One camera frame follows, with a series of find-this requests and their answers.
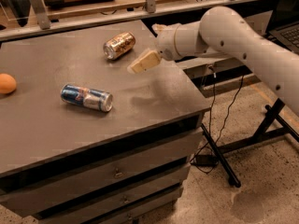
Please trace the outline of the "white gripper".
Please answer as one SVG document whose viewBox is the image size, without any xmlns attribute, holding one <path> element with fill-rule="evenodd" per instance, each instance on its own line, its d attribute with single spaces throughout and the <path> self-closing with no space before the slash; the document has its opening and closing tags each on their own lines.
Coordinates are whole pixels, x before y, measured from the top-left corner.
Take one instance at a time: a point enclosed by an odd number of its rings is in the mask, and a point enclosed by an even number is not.
<svg viewBox="0 0 299 224">
<path fill-rule="evenodd" d="M 160 55 L 167 61 L 179 60 L 179 55 L 176 48 L 176 32 L 179 23 L 173 25 L 164 25 L 155 23 L 151 26 L 152 30 L 157 35 L 155 46 Z M 155 49 L 145 49 L 128 67 L 127 71 L 131 74 L 138 74 L 161 62 L 161 56 Z"/>
</svg>

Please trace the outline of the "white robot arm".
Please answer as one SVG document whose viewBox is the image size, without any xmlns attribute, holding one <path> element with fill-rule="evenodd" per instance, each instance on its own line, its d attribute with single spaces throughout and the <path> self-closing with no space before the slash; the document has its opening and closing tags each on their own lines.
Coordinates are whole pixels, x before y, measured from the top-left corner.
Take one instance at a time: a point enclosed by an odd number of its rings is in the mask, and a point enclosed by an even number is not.
<svg viewBox="0 0 299 224">
<path fill-rule="evenodd" d="M 154 26 L 156 49 L 145 50 L 128 66 L 132 74 L 151 69 L 162 59 L 199 57 L 208 49 L 242 62 L 293 113 L 299 115 L 299 55 L 255 33 L 228 7 L 209 9 L 200 21 Z"/>
</svg>

